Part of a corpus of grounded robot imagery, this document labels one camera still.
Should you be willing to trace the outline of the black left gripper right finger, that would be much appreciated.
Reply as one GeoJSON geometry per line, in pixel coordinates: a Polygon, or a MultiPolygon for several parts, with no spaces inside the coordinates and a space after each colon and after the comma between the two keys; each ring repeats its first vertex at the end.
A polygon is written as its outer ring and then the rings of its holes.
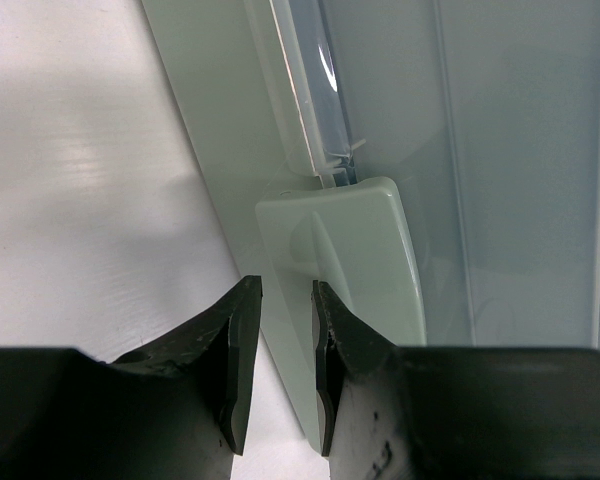
{"type": "Polygon", "coordinates": [[[600,479],[600,350],[404,347],[312,288],[334,479],[600,479]]]}

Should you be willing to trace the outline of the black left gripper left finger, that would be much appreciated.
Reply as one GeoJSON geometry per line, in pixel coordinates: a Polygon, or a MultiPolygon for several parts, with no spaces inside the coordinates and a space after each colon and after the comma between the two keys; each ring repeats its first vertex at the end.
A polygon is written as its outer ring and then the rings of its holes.
{"type": "Polygon", "coordinates": [[[0,479],[227,479],[244,451],[262,282],[113,362],[0,347],[0,479]]]}

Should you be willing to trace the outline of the green cantilever toolbox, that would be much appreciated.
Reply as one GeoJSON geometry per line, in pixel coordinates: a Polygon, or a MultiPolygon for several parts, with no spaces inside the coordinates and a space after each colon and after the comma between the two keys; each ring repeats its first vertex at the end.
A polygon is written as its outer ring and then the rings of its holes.
{"type": "Polygon", "coordinates": [[[312,448],[311,290],[400,345],[475,341],[434,1],[143,5],[230,251],[312,448]]]}

